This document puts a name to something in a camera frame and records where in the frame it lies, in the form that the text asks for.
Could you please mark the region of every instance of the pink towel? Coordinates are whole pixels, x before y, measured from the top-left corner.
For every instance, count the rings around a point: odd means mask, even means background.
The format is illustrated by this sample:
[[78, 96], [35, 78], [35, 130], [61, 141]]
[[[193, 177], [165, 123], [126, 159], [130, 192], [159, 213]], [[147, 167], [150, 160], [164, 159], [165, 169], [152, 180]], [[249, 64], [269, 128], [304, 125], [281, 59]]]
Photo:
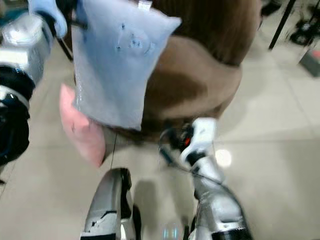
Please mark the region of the pink towel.
[[102, 126], [79, 112], [72, 105], [75, 91], [62, 84], [60, 115], [63, 129], [81, 156], [99, 168], [102, 165], [106, 141]]

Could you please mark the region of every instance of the metal pole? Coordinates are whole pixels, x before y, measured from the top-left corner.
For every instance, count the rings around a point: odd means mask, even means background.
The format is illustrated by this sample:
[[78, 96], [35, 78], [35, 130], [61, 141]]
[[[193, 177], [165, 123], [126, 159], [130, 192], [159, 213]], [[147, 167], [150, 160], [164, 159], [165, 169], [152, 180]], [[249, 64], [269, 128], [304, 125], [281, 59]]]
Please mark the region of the metal pole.
[[280, 21], [280, 24], [279, 24], [278, 28], [276, 29], [276, 32], [275, 32], [275, 34], [273, 36], [273, 39], [272, 39], [272, 41], [270, 43], [269, 50], [274, 49], [274, 46], [276, 45], [276, 42], [277, 42], [277, 40], [278, 40], [278, 38], [279, 38], [279, 36], [281, 34], [282, 29], [284, 28], [284, 26], [285, 26], [285, 24], [286, 24], [286, 22], [288, 20], [288, 17], [290, 15], [290, 13], [291, 13], [296, 1], [297, 0], [290, 0], [288, 5], [286, 6], [286, 9], [285, 9], [283, 17], [282, 17], [282, 19]]

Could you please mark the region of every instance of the floor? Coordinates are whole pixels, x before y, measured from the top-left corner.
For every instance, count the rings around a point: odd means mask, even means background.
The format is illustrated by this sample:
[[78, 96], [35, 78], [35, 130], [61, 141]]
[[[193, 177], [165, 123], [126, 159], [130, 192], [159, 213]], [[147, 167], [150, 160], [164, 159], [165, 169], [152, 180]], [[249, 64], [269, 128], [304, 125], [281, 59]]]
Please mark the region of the floor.
[[[320, 79], [297, 65], [304, 49], [284, 40], [267, 51], [280, 15], [264, 21], [243, 63], [240, 89], [219, 121], [215, 150], [228, 151], [227, 183], [257, 240], [320, 239]], [[111, 167], [128, 167], [143, 235], [161, 240], [177, 216], [195, 210], [190, 176], [167, 169], [154, 145], [132, 146], [112, 134], [101, 169], [79, 156], [59, 116], [61, 82], [72, 66], [54, 47], [31, 103], [27, 152], [0, 174], [1, 240], [78, 240], [98, 183]]]

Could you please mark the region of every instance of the brown sofa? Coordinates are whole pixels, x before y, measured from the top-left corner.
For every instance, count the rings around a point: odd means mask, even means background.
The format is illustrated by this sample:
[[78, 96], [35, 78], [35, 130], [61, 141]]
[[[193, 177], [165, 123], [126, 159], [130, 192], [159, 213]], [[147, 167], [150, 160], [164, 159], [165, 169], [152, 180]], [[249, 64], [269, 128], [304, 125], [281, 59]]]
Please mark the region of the brown sofa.
[[141, 132], [113, 129], [139, 141], [156, 141], [167, 124], [222, 115], [241, 82], [261, 0], [153, 0], [153, 7], [182, 25], [148, 81]]

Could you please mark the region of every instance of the blue glove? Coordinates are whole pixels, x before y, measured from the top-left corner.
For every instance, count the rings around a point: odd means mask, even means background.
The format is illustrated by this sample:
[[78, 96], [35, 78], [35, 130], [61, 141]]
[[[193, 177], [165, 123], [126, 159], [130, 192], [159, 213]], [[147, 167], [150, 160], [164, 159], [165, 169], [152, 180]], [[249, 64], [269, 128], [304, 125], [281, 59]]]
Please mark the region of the blue glove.
[[57, 7], [56, 0], [28, 0], [30, 13], [45, 12], [55, 19], [54, 28], [57, 38], [67, 34], [67, 21]]

